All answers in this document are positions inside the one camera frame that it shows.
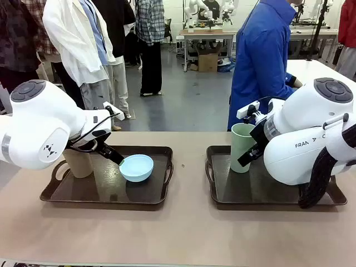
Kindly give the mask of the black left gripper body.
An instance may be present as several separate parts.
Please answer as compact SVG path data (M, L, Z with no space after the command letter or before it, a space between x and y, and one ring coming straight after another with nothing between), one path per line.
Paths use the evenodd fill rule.
M99 154L111 154L112 148L105 143L106 137L98 137L83 145L83 151L86 153L96 152Z

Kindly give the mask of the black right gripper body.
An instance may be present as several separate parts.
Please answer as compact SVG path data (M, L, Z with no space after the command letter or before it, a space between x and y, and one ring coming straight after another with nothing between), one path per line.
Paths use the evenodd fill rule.
M264 123L257 124L250 132L250 136L255 140L255 144L251 147L252 151L264 152L269 143L268 133Z

